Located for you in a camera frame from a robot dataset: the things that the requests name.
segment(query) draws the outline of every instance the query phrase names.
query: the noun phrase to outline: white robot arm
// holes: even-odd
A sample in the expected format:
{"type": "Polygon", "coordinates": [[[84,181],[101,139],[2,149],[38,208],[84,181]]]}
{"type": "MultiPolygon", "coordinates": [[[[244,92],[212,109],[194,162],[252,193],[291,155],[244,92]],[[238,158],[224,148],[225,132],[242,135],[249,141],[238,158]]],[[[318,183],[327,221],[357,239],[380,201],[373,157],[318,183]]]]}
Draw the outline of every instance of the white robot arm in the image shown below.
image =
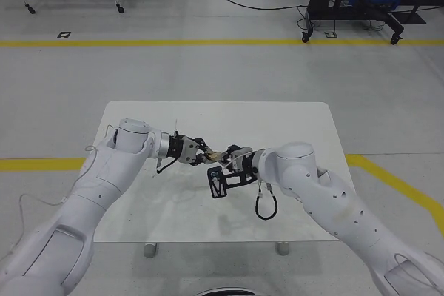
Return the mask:
{"type": "Polygon", "coordinates": [[[94,231],[105,211],[130,187],[148,157],[166,156],[165,140],[169,135],[143,122],[122,120],[90,153],[64,205],[33,230],[0,272],[0,281],[7,282],[0,295],[71,293],[89,267],[94,231]]]}
{"type": "Polygon", "coordinates": [[[303,203],[322,228],[349,246],[383,295],[444,295],[444,264],[403,243],[339,176],[318,168],[311,145],[290,143],[262,150],[257,158],[258,178],[303,203]]]}
{"type": "Polygon", "coordinates": [[[224,175],[220,167],[208,170],[214,198],[256,180],[277,184],[363,260],[384,295],[444,295],[444,265],[405,245],[338,176],[318,169],[309,144],[255,152],[232,145],[219,153],[202,139],[169,136],[144,122],[124,119],[96,150],[85,161],[66,203],[33,231],[1,272],[6,285],[0,296],[71,293],[90,264],[94,231],[105,211],[130,187],[147,158],[165,157],[193,166],[223,164],[231,174],[224,175]],[[198,150],[203,154],[196,155],[198,150]],[[239,183],[226,182],[235,177],[239,183]]]}

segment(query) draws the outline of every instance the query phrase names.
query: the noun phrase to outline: white table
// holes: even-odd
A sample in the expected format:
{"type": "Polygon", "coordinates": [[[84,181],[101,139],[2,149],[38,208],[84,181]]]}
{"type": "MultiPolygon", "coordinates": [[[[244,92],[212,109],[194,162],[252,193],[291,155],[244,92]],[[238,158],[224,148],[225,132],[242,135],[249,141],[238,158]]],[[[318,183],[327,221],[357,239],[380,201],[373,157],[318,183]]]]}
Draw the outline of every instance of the white table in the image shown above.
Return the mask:
{"type": "MultiPolygon", "coordinates": [[[[122,118],[147,122],[172,134],[177,130],[203,138],[217,151],[229,145],[255,149],[279,147],[290,141],[311,143],[318,166],[335,171],[353,187],[329,107],[324,103],[281,102],[153,102],[108,103],[94,144],[108,124],[122,118]]],[[[170,160],[163,160],[163,165],[170,160]]],[[[303,210],[301,203],[274,192],[276,217],[262,221],[255,215],[255,183],[228,191],[214,200],[206,179],[208,166],[178,162],[160,175],[156,160],[147,160],[129,190],[107,211],[95,232],[95,242],[247,242],[336,241],[303,210]]],[[[260,213],[271,215],[266,193],[260,213]]]]}

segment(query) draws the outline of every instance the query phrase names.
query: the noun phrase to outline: floor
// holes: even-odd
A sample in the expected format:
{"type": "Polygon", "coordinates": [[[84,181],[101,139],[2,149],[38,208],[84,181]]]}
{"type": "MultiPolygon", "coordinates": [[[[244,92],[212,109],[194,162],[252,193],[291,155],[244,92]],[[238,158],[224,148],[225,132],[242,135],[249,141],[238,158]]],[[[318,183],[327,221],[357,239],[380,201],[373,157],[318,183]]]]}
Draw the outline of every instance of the floor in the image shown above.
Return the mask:
{"type": "MultiPolygon", "coordinates": [[[[258,7],[295,0],[241,0],[258,7]]],[[[299,39],[296,10],[258,11],[224,0],[0,1],[0,41],[299,39]]],[[[421,12],[405,40],[444,40],[444,8],[421,12]]],[[[312,40],[332,30],[323,21],[312,40]]],[[[389,40],[339,21],[338,40],[389,40]]],[[[93,142],[106,103],[324,101],[346,154],[362,154],[444,207],[444,46],[223,45],[0,47],[0,158],[78,158],[93,142]]],[[[357,193],[408,243],[444,260],[428,211],[359,167],[357,193]]],[[[0,257],[20,230],[18,196],[59,200],[77,172],[0,172],[0,257]]],[[[54,208],[26,202],[27,230],[54,208]]],[[[378,295],[368,269],[341,242],[165,243],[145,259],[138,243],[99,243],[73,295],[193,295],[245,286],[271,295],[378,295]]]]}

